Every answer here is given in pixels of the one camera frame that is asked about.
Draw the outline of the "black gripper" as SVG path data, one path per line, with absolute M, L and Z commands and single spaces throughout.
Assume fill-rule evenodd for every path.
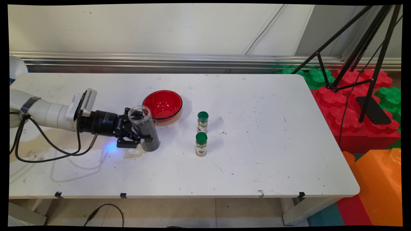
M 79 133 L 99 134 L 117 138 L 117 148 L 137 148 L 141 142 L 151 142 L 153 137 L 135 133 L 132 124 L 144 121 L 142 107 L 126 108 L 125 114 L 118 115 L 106 111 L 92 111 L 90 116 L 81 116 L 78 121 Z

